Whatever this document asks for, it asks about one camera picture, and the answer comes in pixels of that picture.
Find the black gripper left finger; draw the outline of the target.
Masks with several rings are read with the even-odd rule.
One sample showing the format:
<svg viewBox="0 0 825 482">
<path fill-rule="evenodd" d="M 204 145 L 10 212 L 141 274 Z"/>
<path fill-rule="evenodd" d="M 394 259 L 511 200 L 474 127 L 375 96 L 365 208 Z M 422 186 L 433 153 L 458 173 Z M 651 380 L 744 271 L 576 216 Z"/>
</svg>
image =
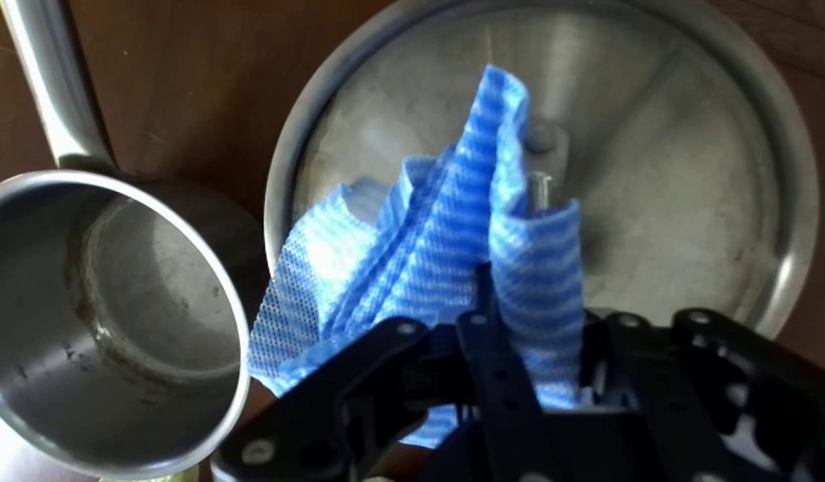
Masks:
<svg viewBox="0 0 825 482">
<path fill-rule="evenodd" d="M 541 405 L 500 321 L 486 266 L 474 274 L 474 305 L 456 321 L 474 392 L 472 420 L 490 482 L 553 482 L 544 453 Z"/>
</svg>

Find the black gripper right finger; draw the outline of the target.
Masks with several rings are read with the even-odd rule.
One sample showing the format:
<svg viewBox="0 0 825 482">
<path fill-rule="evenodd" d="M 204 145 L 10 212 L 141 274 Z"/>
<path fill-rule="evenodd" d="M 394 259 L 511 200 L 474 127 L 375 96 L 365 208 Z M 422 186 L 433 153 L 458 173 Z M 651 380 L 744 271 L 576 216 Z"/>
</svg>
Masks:
<svg viewBox="0 0 825 482">
<path fill-rule="evenodd" d="M 782 482 L 777 464 L 740 431 L 746 372 L 728 360 L 742 327 L 705 309 L 667 327 L 636 313 L 600 321 L 596 397 L 636 419 L 658 482 Z"/>
</svg>

